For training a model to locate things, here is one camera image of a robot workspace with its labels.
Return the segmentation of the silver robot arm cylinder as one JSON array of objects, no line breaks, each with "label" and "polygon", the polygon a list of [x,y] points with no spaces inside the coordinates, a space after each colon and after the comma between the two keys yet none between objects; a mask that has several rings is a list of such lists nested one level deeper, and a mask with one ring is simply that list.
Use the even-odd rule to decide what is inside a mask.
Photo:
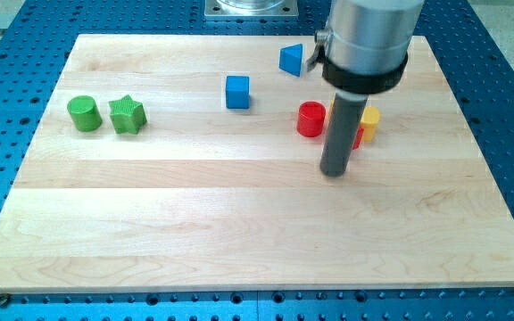
[{"label": "silver robot arm cylinder", "polygon": [[398,68],[407,53],[423,0],[333,0],[325,28],[306,62],[320,56],[348,72],[375,76]]}]

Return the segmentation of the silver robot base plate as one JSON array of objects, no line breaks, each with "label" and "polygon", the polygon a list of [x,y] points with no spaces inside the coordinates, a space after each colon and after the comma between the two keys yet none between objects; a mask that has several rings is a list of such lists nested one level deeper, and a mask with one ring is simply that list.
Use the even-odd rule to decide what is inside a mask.
[{"label": "silver robot base plate", "polygon": [[297,0],[205,0],[206,18],[296,17]]}]

